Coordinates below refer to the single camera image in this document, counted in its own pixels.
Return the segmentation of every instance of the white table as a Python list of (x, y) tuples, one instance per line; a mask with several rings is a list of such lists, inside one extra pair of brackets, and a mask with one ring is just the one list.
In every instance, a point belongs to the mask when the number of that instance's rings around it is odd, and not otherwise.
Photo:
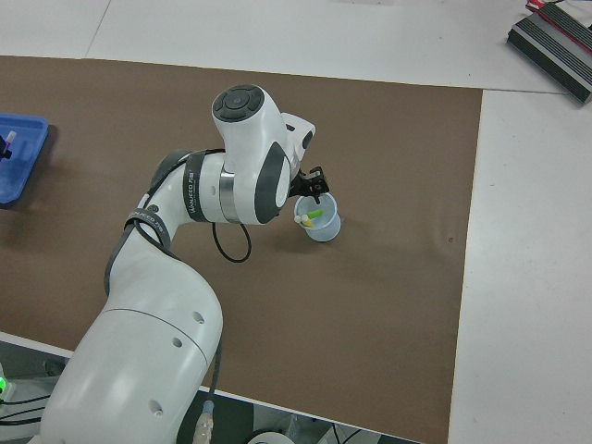
[[(592, 22), (592, 5), (564, 5)], [(486, 89), (449, 443), (587, 443), (592, 105), (505, 44), (525, 14), (513, 0), (5, 0), (0, 54)]]

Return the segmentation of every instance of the white robotic arm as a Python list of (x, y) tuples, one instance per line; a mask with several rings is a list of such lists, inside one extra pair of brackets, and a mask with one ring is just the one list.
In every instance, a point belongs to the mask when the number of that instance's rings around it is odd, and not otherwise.
[(221, 93), (225, 151), (170, 154), (130, 215), (105, 271), (108, 300), (43, 414), (43, 444), (175, 442), (222, 331), (211, 287), (169, 251), (181, 224), (265, 224), (290, 195), (318, 198), (300, 163), (315, 127), (280, 114), (261, 88)]

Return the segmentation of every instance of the plastic cup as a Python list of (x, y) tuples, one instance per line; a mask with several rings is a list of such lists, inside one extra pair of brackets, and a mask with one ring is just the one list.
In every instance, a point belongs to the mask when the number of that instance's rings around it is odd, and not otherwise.
[(326, 192), (319, 196), (320, 203), (317, 204), (314, 197), (301, 197), (296, 201), (294, 206), (294, 215), (305, 215), (314, 210), (323, 210), (323, 214), (319, 217), (311, 219), (314, 227), (304, 227), (306, 234), (311, 239), (318, 242), (327, 242), (335, 239), (341, 229), (341, 217), (337, 212), (337, 202), (331, 194)]

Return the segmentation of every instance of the brown paper sheet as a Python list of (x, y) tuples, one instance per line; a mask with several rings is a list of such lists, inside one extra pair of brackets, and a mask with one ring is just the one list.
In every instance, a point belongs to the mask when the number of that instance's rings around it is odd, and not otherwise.
[[(173, 250), (222, 304), (219, 388), (446, 442), (480, 90), (15, 57), (0, 73), (0, 109), (52, 125), (23, 197), (0, 210), (1, 330), (73, 349), (157, 163), (222, 147), (210, 104), (256, 83), (315, 123), (303, 166), (323, 166), (344, 222), (314, 243), (290, 200), (250, 228), (243, 265), (220, 256), (209, 225), (179, 231)], [(244, 251), (238, 227), (219, 234)]]

